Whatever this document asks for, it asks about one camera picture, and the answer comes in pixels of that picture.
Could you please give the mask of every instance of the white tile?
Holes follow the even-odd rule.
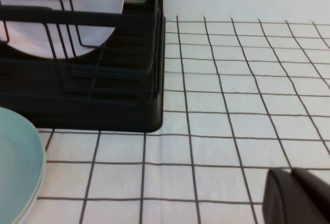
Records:
[[[47,163],[40,197],[85,197],[91,164]]]
[[[298,43],[303,49],[323,49],[329,50],[322,39],[303,39],[297,38]]]
[[[278,140],[237,139],[236,141],[243,166],[288,166]]]
[[[226,112],[222,94],[187,93],[189,112]]]
[[[166,58],[180,58],[180,46],[167,44],[165,46],[165,57]]]
[[[83,201],[37,200],[26,224],[79,223]]]
[[[181,59],[180,58],[166,58],[165,59],[165,72],[182,73]]]
[[[278,59],[281,62],[302,62],[302,63],[309,62],[303,50],[292,50],[292,49],[274,49],[274,50],[278,56]]]
[[[186,111],[184,92],[164,91],[164,111]]]
[[[254,211],[257,216],[258,224],[265,224],[265,220],[263,218],[263,213],[262,213],[262,205],[254,205]]]
[[[37,130],[40,131],[48,131],[51,132],[53,129],[47,129],[47,128],[37,128]]]
[[[210,35],[235,35],[232,23],[207,22],[207,31]]]
[[[179,37],[177,33],[166,33],[165,34],[165,44],[174,43],[179,44]]]
[[[239,46],[236,36],[210,35],[209,37],[213,46]]]
[[[292,78],[292,81],[300,95],[330,95],[330,89],[322,79]]]
[[[243,47],[252,46],[252,47],[270,47],[265,37],[246,37],[239,36],[239,41]]]
[[[236,137],[276,138],[268,116],[250,114],[231,114]]]
[[[221,92],[217,75],[185,74],[187,91]]]
[[[262,27],[267,36],[292,36],[287,24],[263,23]]]
[[[310,115],[330,116],[330,97],[302,96],[301,99]]]
[[[192,135],[232,136],[226,114],[189,113]]]
[[[216,61],[219,74],[251,75],[248,64],[239,61]]]
[[[292,83],[286,77],[257,76],[263,94],[295,94]]]
[[[202,223],[207,224],[254,224],[249,204],[200,203]]]
[[[282,139],[319,139],[309,117],[272,116],[272,119]]]
[[[198,33],[205,35],[205,23],[204,22],[179,22],[180,33]]]
[[[145,161],[191,164],[189,138],[181,135],[147,136]]]
[[[319,38],[317,30],[313,24],[292,24],[290,25],[291,31],[295,37],[309,37],[309,38]]]
[[[180,34],[181,44],[209,45],[207,34],[204,35],[186,35]]]
[[[188,134],[187,116],[185,113],[163,113],[162,127],[152,134]]]
[[[216,60],[245,60],[240,47],[213,46],[212,48]]]
[[[323,78],[330,78],[330,64],[314,64],[314,66]]]
[[[213,60],[183,59],[185,73],[216,74]]]
[[[237,35],[263,36],[260,24],[258,23],[235,23]]]
[[[277,62],[276,55],[271,48],[244,48],[244,53],[249,61]]]
[[[229,113],[266,113],[258,94],[225,94]]]
[[[209,45],[181,45],[183,58],[213,59]]]
[[[182,74],[165,72],[164,89],[183,91],[184,84],[183,84]]]
[[[54,133],[47,150],[50,161],[92,161],[97,134]]]
[[[317,25],[317,29],[323,38],[330,38],[330,26]]]
[[[270,114],[307,115],[297,96],[263,95]]]
[[[194,202],[144,201],[143,224],[197,224]]]
[[[330,155],[322,142],[282,141],[282,144],[293,167],[330,167]]]
[[[166,22],[166,32],[177,32],[176,22]]]
[[[179,22],[204,22],[204,17],[200,14],[180,14]]]
[[[253,202],[263,202],[268,169],[244,169]]]
[[[254,75],[261,76],[286,76],[285,71],[277,62],[250,62]]]
[[[330,184],[330,170],[309,170],[309,172],[323,180],[325,183]]]
[[[86,133],[98,134],[98,131],[97,130],[55,129],[55,133],[56,132],[62,132],[62,133],[79,133],[79,134],[86,134]]]
[[[268,41],[273,48],[300,49],[294,38],[268,37]]]
[[[50,133],[39,133],[39,136],[41,138],[41,141],[42,141],[42,144],[43,144],[43,147],[46,148],[47,146],[47,143],[48,143],[48,140],[50,139],[51,137],[51,134]]]
[[[330,63],[330,50],[305,50],[313,63]]]
[[[195,164],[239,166],[233,139],[192,137],[191,142]]]
[[[195,167],[195,175],[199,200],[249,200],[239,168]]]
[[[319,74],[310,63],[282,63],[289,76],[317,77]]]
[[[330,140],[330,118],[328,117],[313,117],[313,120],[318,127],[323,139]]]
[[[83,224],[139,223],[140,201],[87,201]]]
[[[215,23],[215,22],[222,22],[222,23],[229,23],[232,24],[232,20],[230,17],[225,15],[206,15],[204,16],[207,23]]]
[[[195,199],[191,166],[146,165],[144,197]]]
[[[138,198],[142,165],[95,164],[89,198]]]
[[[252,76],[221,76],[221,83],[225,93],[258,93]]]
[[[105,135],[100,137],[97,162],[142,162],[142,135]]]

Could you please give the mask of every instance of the black object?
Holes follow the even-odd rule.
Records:
[[[163,0],[125,0],[122,14],[5,6],[0,21],[115,27],[102,46],[73,59],[42,59],[0,41],[0,106],[37,127],[152,132],[162,125]]]
[[[262,211],[265,224],[330,224],[330,185],[304,169],[271,169]]]

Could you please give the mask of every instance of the dish rack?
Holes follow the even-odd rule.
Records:
[[[152,132],[162,125],[163,0],[125,0],[122,14],[50,10],[0,3],[6,22],[40,23],[54,59],[24,54],[0,41],[0,106],[40,128]],[[115,27],[94,51],[56,59],[48,26]]]

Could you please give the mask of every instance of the grout line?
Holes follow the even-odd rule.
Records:
[[[142,157],[141,200],[140,200],[140,217],[139,217],[139,224],[143,224],[143,197],[144,197],[144,174],[145,174],[145,149],[146,149],[146,133],[143,135],[143,157]]]
[[[170,58],[170,57],[166,57],[165,59],[180,59],[180,58]],[[183,58],[183,60],[200,60],[200,61],[213,61],[213,59],[207,59],[207,58]],[[232,62],[245,62],[244,60],[240,60],[240,59],[216,59],[216,61],[232,61]],[[258,63],[258,62],[262,62],[262,63],[278,63],[278,61],[267,61],[267,60],[249,60],[249,62],[252,63]],[[281,61],[282,63],[296,63],[296,64],[310,64],[310,62],[294,62],[294,61]],[[329,65],[330,63],[313,63],[313,64],[320,64],[320,65]]]
[[[71,200],[71,201],[84,201],[84,198],[70,198],[70,197],[38,197],[38,200]],[[172,198],[156,198],[156,197],[146,197],[146,198],[88,198],[88,201],[168,201],[168,202],[195,202],[194,199],[172,199]],[[250,202],[230,202],[230,201],[215,201],[215,200],[200,200],[199,202],[209,202],[209,203],[222,203],[222,204],[248,204]],[[253,202],[254,205],[260,205],[262,202]]]
[[[265,31],[263,30],[263,26],[262,26],[262,23],[261,23],[260,20],[259,20],[259,23],[260,23],[260,26],[261,26],[261,30],[262,30],[263,34],[265,35],[265,39],[267,40],[269,46],[272,48],[272,45],[271,45],[271,43],[269,42],[269,40],[267,39],[267,36],[266,36],[266,34],[265,34]],[[274,49],[273,49],[273,52],[274,52],[274,54],[275,54],[277,60],[279,61],[279,63],[280,63],[280,65],[281,65],[282,69],[284,70],[284,72],[285,72],[286,75],[288,76],[288,79],[290,80],[290,82],[291,82],[291,84],[292,84],[292,87],[293,87],[293,89],[294,89],[294,92],[295,92],[296,96],[298,97],[298,99],[300,100],[301,104],[303,105],[303,107],[304,107],[304,109],[305,109],[305,111],[306,111],[306,113],[307,113],[307,115],[308,115],[310,121],[312,122],[312,124],[313,124],[313,126],[314,126],[314,128],[315,128],[315,130],[316,130],[316,132],[317,132],[317,134],[319,135],[319,137],[320,137],[320,139],[321,139],[321,141],[322,141],[322,143],[323,143],[323,145],[324,145],[326,151],[328,152],[328,154],[330,154],[329,148],[327,147],[327,145],[326,145],[326,143],[325,143],[325,140],[323,139],[323,137],[322,137],[322,135],[321,135],[321,133],[320,133],[320,131],[319,131],[317,125],[315,124],[313,118],[310,116],[307,107],[305,106],[303,100],[301,99],[301,95],[298,94],[298,92],[297,92],[297,90],[296,90],[296,88],[295,88],[295,85],[294,85],[294,83],[293,83],[291,77],[289,76],[289,74],[287,73],[287,71],[285,70],[285,68],[283,67],[283,65],[282,65],[282,63],[280,62],[280,60],[279,60],[279,58],[278,58],[278,56],[277,56],[277,54],[276,54],[276,52],[275,52]]]
[[[216,61],[215,61],[215,56],[214,56],[214,52],[213,52],[213,46],[211,44],[211,40],[210,40],[210,37],[208,35],[207,23],[206,23],[205,17],[204,17],[204,25],[205,25],[205,30],[206,30],[206,34],[207,34],[207,39],[208,39],[208,42],[209,42],[209,46],[211,48],[211,53],[212,53],[212,57],[213,57],[214,66],[215,66],[216,72],[218,74],[219,85],[220,85],[220,89],[221,89],[221,92],[222,92],[222,98],[223,98],[223,102],[224,102],[224,105],[225,105],[225,108],[226,108],[226,114],[227,114],[227,118],[228,118],[228,121],[229,121],[230,129],[231,129],[231,132],[232,132],[232,135],[233,135],[233,140],[234,140],[234,143],[235,143],[235,148],[236,148],[236,152],[237,152],[237,156],[238,156],[238,160],[239,160],[239,164],[240,164],[240,169],[242,171],[242,175],[243,175],[243,178],[244,178],[246,192],[247,192],[247,195],[249,197],[249,202],[250,202],[250,206],[251,206],[253,218],[254,218],[255,223],[258,224],[257,216],[256,216],[256,213],[255,213],[253,204],[252,204],[252,196],[251,196],[250,189],[249,189],[249,186],[248,186],[248,180],[246,179],[245,171],[243,169],[242,158],[241,158],[241,155],[240,155],[240,152],[239,152],[239,149],[238,149],[238,145],[237,145],[237,141],[236,141],[236,138],[235,138],[234,127],[233,127],[232,120],[230,118],[230,114],[229,114],[229,111],[228,111],[226,97],[225,97],[225,94],[223,93],[223,88],[222,88],[222,83],[221,83],[221,77],[220,77],[220,74],[219,74],[218,66],[217,66]]]
[[[165,73],[171,73],[171,74],[182,74],[181,72],[173,72],[173,71],[165,71]],[[185,74],[190,74],[190,75],[218,75],[216,73],[196,73],[196,72],[185,72]],[[249,74],[221,74],[220,76],[252,76]],[[287,76],[272,76],[272,75],[254,75],[257,77],[282,77],[282,78],[287,78]],[[307,78],[307,79],[325,79],[325,80],[330,80],[330,78],[321,78],[321,77],[313,77],[313,76],[291,76],[292,78]]]
[[[52,129],[52,131],[51,131],[51,135],[50,135],[50,137],[48,138],[48,141],[47,141],[47,144],[46,144],[46,147],[45,147],[45,150],[46,150],[46,151],[48,150],[48,148],[49,148],[49,146],[50,146],[51,140],[52,140],[53,135],[54,135],[54,131],[55,131],[55,129]]]
[[[181,59],[181,71],[182,71],[182,79],[184,85],[184,96],[185,96],[185,105],[186,105],[186,117],[187,117],[187,125],[188,125],[188,134],[189,134],[189,148],[190,148],[190,159],[191,159],[191,170],[192,170],[192,180],[194,186],[194,194],[195,194],[195,204],[196,204],[196,213],[197,213],[197,221],[198,224],[201,224],[201,213],[200,213],[200,205],[198,202],[198,193],[197,193],[197,184],[196,184],[196,175],[195,175],[195,167],[194,167],[194,157],[192,151],[192,140],[191,140],[191,132],[190,132],[190,122],[189,122],[189,114],[188,114],[188,102],[187,102],[187,92],[186,92],[186,83],[185,83],[185,74],[184,74],[184,63],[182,57],[182,47],[181,47],[181,40],[180,40],[180,28],[179,28],[179,18],[176,17],[176,25],[178,31],[178,40],[179,40],[179,50],[180,50],[180,59]]]
[[[92,162],[92,161],[47,161],[47,163],[63,163],[63,164],[102,164],[102,165],[152,165],[152,166],[189,166],[192,164],[188,163],[153,163],[153,162]],[[195,167],[213,167],[213,168],[244,168],[244,169],[291,169],[289,166],[237,166],[237,165],[204,165],[204,164],[194,164]],[[330,168],[313,168],[306,167],[307,170],[324,170],[330,171]]]
[[[235,32],[235,34],[237,34],[237,33],[236,33],[236,28],[235,28],[235,23],[234,23],[234,20],[233,20],[233,19],[232,19],[232,24],[233,24],[234,32]],[[264,98],[263,98],[263,95],[261,94],[261,90],[260,90],[260,87],[259,87],[259,84],[258,84],[257,78],[256,78],[256,76],[254,75],[253,70],[251,69],[251,66],[250,66],[250,64],[249,64],[249,61],[248,61],[248,59],[247,59],[247,57],[246,57],[246,55],[245,55],[244,48],[243,48],[242,46],[241,46],[241,48],[242,48],[242,53],[243,53],[244,58],[245,58],[245,60],[246,60],[247,66],[249,67],[249,70],[250,70],[250,72],[251,72],[251,74],[252,74],[252,76],[253,76],[253,78],[254,78],[255,84],[256,84],[256,86],[257,86],[257,89],[258,89],[258,92],[259,92],[259,95],[260,95],[261,101],[262,101],[262,103],[263,103],[263,107],[265,108],[265,110],[266,110],[266,112],[267,112],[267,116],[269,117],[269,120],[270,120],[270,122],[271,122],[271,124],[272,124],[272,126],[273,126],[273,129],[274,129],[274,132],[275,132],[276,138],[277,138],[278,143],[279,143],[279,145],[280,145],[280,147],[281,147],[281,149],[282,149],[282,152],[283,152],[283,154],[284,154],[284,156],[285,156],[285,159],[286,159],[286,161],[287,161],[289,167],[291,168],[291,163],[290,163],[290,161],[289,161],[288,155],[287,155],[287,153],[285,152],[285,149],[284,149],[284,146],[283,146],[283,144],[282,144],[282,141],[281,141],[281,139],[279,138],[279,135],[278,135],[278,132],[277,132],[277,128],[276,128],[276,126],[275,126],[275,123],[274,123],[274,121],[273,121],[273,119],[272,119],[272,116],[271,116],[270,113],[269,113],[269,110],[268,110],[268,107],[267,107],[267,105],[266,105],[266,102],[265,102],[265,100],[264,100]]]
[[[170,92],[183,92],[182,90],[171,90],[171,89],[165,89],[165,91],[170,91]],[[214,92],[214,91],[192,91],[192,90],[187,90],[187,93],[211,93],[211,94],[220,94],[219,92]],[[245,92],[224,92],[224,94],[258,94],[259,93],[245,93]],[[277,95],[277,96],[296,96],[296,94],[273,94],[273,93],[261,93],[262,95]],[[301,94],[301,97],[326,97],[329,98],[329,95],[307,95],[307,94]]]
[[[177,32],[166,32],[168,34],[177,34]],[[206,34],[204,33],[191,33],[191,32],[181,32],[181,35],[198,35],[198,36],[205,36]],[[210,36],[231,36],[234,37],[236,35],[226,35],[226,34],[219,34],[219,33],[209,33]],[[239,37],[262,37],[263,35],[238,35]],[[293,39],[292,36],[274,36],[274,35],[268,35],[268,38],[288,38],[288,39]],[[318,37],[296,37],[297,39],[319,39]]]
[[[186,113],[185,111],[170,111],[164,110],[164,112],[171,113]],[[202,112],[202,111],[190,111],[188,113],[204,113],[204,114],[227,114],[226,112]],[[254,112],[229,112],[231,115],[261,115],[261,116],[279,116],[279,117],[329,117],[327,115],[307,115],[307,114],[272,114],[272,113],[254,113]]]
[[[165,43],[166,45],[178,45],[178,43]],[[181,44],[181,45],[193,45],[193,46],[208,46],[208,45],[200,45],[200,44]],[[239,45],[212,45],[216,47],[234,47],[234,48],[268,48],[265,46],[239,46]],[[274,49],[288,49],[288,50],[301,50],[300,48],[291,48],[291,47],[274,47]],[[316,49],[316,48],[309,48],[307,50],[321,50],[321,51],[329,51],[329,49]]]
[[[179,23],[205,23],[205,21],[179,21]],[[231,21],[208,21],[206,23],[232,23]],[[234,22],[234,23],[245,23],[245,24],[259,24],[259,22]],[[262,22],[262,24],[286,24],[285,22]],[[290,25],[313,25],[312,23],[289,23]],[[330,24],[316,24],[318,26],[330,26]]]
[[[82,210],[81,210],[79,224],[82,224],[83,219],[84,219],[84,213],[85,213],[87,199],[88,199],[88,192],[89,192],[89,187],[90,187],[91,181],[92,181],[92,176],[93,176],[93,170],[94,170],[94,166],[95,166],[95,160],[96,160],[96,154],[97,154],[98,144],[100,143],[100,137],[101,137],[101,131],[98,132],[98,136],[97,136],[97,140],[96,140],[96,144],[95,144],[93,161],[92,161],[91,170],[90,170],[90,173],[89,173],[89,178],[88,178],[88,182],[87,182],[86,193],[85,193],[85,197],[84,197],[84,203],[82,205]]]
[[[175,133],[167,133],[167,134],[147,134],[147,136],[189,136],[188,134],[175,134]],[[200,138],[218,138],[218,139],[232,139],[232,136],[207,136],[207,135],[191,135],[191,137],[200,137]],[[240,140],[277,140],[277,138],[273,138],[273,137],[239,137],[236,136],[236,139],[240,139]],[[282,140],[284,141],[307,141],[307,142],[321,142],[323,140],[321,139],[295,139],[295,138],[282,138]],[[49,160],[47,162],[50,163],[65,163],[66,161],[56,161],[56,160]],[[96,164],[107,164],[107,162],[96,162]]]

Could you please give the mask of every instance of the dish rack base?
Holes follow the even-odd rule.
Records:
[[[158,130],[162,126],[163,117],[166,19],[162,2],[158,1],[155,12],[154,37],[152,32],[145,36],[146,44],[154,47],[154,51],[150,51],[152,60],[149,61],[144,45],[143,55],[146,55],[146,60],[141,65],[135,61],[138,56],[130,59],[119,57],[128,53],[125,51],[128,45],[122,43],[123,41],[135,43],[137,40],[134,37],[137,34],[131,28],[116,28],[115,33],[105,42],[105,46],[115,48],[121,53],[116,54],[119,56],[115,58],[118,61],[114,65],[111,65],[114,58],[111,58],[110,53],[104,56],[104,65],[99,64],[99,61],[95,61],[95,64],[89,61],[89,58],[97,58],[94,53],[103,54],[100,53],[101,48],[86,55],[87,58],[77,58],[79,61],[72,62],[69,59],[67,62],[50,62],[0,44],[0,106],[20,113],[39,128],[128,132]],[[151,4],[152,2],[142,4],[146,7],[142,11],[144,16],[149,12],[153,17]],[[126,14],[139,13],[141,3],[130,3],[126,7],[125,9],[124,6],[123,17],[129,17]],[[136,51],[139,48],[134,48],[130,53],[134,55]],[[65,83],[59,84],[59,71],[64,81],[77,84],[75,88],[69,88],[69,93]]]

